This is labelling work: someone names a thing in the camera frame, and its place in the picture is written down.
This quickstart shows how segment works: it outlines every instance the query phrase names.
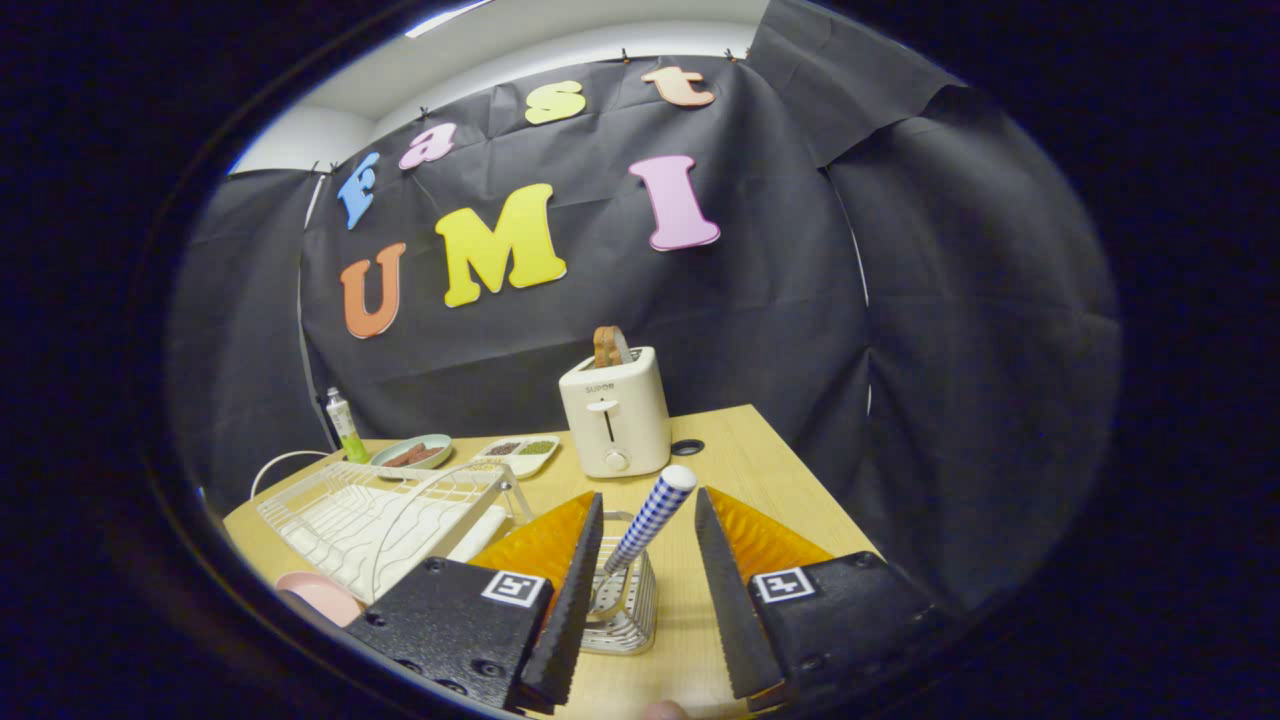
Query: pink plate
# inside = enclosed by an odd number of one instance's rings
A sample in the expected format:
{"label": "pink plate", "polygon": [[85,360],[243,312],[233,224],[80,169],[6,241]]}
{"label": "pink plate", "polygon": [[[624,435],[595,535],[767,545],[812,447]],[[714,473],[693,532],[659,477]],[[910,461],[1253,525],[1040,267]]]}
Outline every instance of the pink plate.
{"label": "pink plate", "polygon": [[297,594],[339,628],[346,628],[362,612],[347,588],[319,573],[285,573],[275,580],[275,589]]}

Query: finger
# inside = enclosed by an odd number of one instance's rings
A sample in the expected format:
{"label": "finger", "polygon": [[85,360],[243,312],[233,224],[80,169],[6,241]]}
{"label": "finger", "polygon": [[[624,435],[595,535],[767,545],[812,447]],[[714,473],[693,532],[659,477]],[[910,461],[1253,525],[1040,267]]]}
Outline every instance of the finger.
{"label": "finger", "polygon": [[669,700],[655,702],[644,708],[644,720],[689,720],[689,714]]}

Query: green bottle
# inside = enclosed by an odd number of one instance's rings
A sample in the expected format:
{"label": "green bottle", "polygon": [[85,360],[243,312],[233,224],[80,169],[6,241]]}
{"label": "green bottle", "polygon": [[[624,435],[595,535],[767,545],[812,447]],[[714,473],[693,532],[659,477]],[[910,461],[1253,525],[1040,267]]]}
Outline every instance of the green bottle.
{"label": "green bottle", "polygon": [[329,413],[329,419],[333,420],[333,429],[338,430],[338,438],[342,439],[342,447],[347,451],[347,460],[351,462],[369,462],[369,451],[365,450],[365,443],[360,441],[360,433],[356,432],[356,421],[351,419],[351,405],[347,400],[338,395],[338,388],[329,388],[329,405],[325,406]]}

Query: blue checkered handle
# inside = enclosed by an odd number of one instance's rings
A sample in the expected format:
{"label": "blue checkered handle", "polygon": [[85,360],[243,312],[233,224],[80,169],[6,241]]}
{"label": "blue checkered handle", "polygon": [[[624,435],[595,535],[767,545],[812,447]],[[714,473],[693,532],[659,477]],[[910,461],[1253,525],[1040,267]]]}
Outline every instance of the blue checkered handle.
{"label": "blue checkered handle", "polygon": [[658,474],[658,482],[649,491],[649,497],[636,514],[636,519],[631,521],[631,527],[622,534],[613,555],[604,564],[604,574],[612,575],[631,565],[696,487],[698,477],[692,470],[684,465],[667,465]]}

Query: foam letter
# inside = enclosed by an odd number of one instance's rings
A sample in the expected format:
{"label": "foam letter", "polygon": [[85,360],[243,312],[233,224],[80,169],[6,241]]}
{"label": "foam letter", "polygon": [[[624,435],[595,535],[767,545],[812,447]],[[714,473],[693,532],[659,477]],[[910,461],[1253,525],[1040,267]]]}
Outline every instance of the foam letter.
{"label": "foam letter", "polygon": [[699,92],[689,85],[690,81],[701,82],[701,73],[686,73],[675,65],[658,68],[652,73],[640,76],[640,79],[657,85],[658,95],[662,95],[662,99],[672,105],[696,108],[699,105],[710,105],[712,100],[716,100],[716,94],[705,90]]}
{"label": "foam letter", "polygon": [[653,218],[658,229],[649,236],[654,250],[680,250],[716,242],[719,225],[703,217],[694,186],[689,182],[689,168],[694,159],[689,155],[662,155],[634,163],[631,174],[640,176],[649,190]]}
{"label": "foam letter", "polygon": [[502,290],[507,256],[513,258],[511,284],[529,287],[564,277],[564,261],[556,256],[552,233],[547,227],[547,200],[552,186],[538,183],[522,187],[507,197],[498,224],[490,231],[475,210],[463,208],[440,218],[435,232],[444,236],[444,256],[449,265],[449,291],[444,304],[449,307],[475,302],[480,286],[471,279],[468,266],[484,281],[489,292]]}
{"label": "foam letter", "polygon": [[453,131],[458,129],[454,123],[444,123],[424,132],[408,143],[408,152],[401,158],[401,169],[412,170],[422,163],[439,160],[453,150]]}
{"label": "foam letter", "polygon": [[365,309],[365,273],[369,260],[361,260],[342,272],[342,307],[347,316],[347,329],[360,340],[387,332],[399,311],[399,256],[404,254],[404,243],[388,245],[378,254],[378,264],[383,268],[383,306],[370,314]]}
{"label": "foam letter", "polygon": [[525,102],[529,104],[525,119],[535,126],[540,126],[552,120],[571,118],[581,113],[582,108],[586,108],[586,97],[582,97],[579,92],[582,92],[582,85],[571,79],[544,85],[530,92],[529,97],[525,99]]}
{"label": "foam letter", "polygon": [[370,152],[369,156],[360,163],[356,172],[351,173],[347,182],[342,183],[338,188],[338,197],[347,206],[347,229],[356,227],[360,222],[360,217],[365,214],[365,210],[374,204],[374,196],[366,195],[366,190],[374,188],[374,181],[378,176],[374,174],[374,163],[378,161],[378,152]]}

